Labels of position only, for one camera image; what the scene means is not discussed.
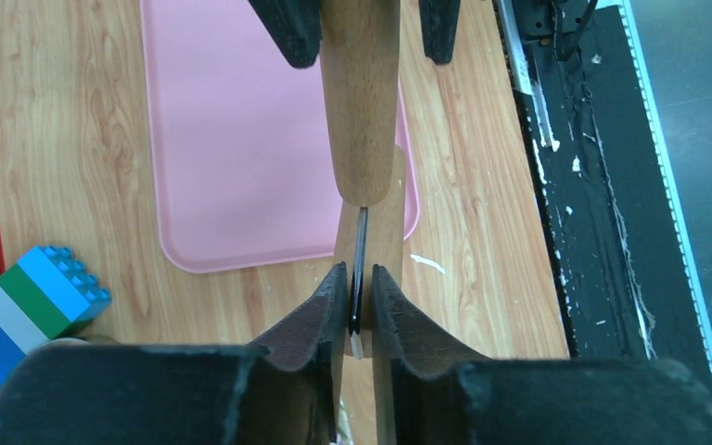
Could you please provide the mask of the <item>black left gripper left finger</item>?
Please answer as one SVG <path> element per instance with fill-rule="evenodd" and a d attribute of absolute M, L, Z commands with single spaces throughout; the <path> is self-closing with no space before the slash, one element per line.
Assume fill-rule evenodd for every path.
<path fill-rule="evenodd" d="M 0 392 L 0 444 L 330 444 L 349 273 L 246 345 L 63 345 Z"/>

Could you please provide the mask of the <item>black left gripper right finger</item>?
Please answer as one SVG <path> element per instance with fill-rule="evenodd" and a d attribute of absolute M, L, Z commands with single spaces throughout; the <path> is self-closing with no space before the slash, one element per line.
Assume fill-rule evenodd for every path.
<path fill-rule="evenodd" d="M 712 398 L 669 360 L 496 360 L 373 269 L 381 444 L 712 444 Z"/>

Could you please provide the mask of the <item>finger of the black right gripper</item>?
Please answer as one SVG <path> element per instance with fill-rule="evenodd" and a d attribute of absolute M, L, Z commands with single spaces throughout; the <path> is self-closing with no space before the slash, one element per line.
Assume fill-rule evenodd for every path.
<path fill-rule="evenodd" d="M 322 41 L 319 0 L 249 0 L 265 30 L 294 69 L 310 68 Z"/>
<path fill-rule="evenodd" d="M 460 0 L 419 0 L 425 55 L 436 65 L 451 62 L 458 27 Z"/>

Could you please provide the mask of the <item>wooden dough roller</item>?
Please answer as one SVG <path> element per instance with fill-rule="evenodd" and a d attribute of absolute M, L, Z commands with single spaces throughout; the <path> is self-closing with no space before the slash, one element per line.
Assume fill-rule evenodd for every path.
<path fill-rule="evenodd" d="M 400 277 L 407 161 L 396 145 L 401 4 L 323 1 L 321 71 L 343 208 L 336 257 L 350 254 L 350 355 L 377 350 L 373 268 Z"/>

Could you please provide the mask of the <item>pink rectangular tray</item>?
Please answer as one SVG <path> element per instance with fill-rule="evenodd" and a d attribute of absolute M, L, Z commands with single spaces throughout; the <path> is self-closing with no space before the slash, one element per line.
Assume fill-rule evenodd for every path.
<path fill-rule="evenodd" d="M 140 5 L 159 241 L 214 273 L 333 254 L 341 197 L 318 67 L 246 1 Z"/>

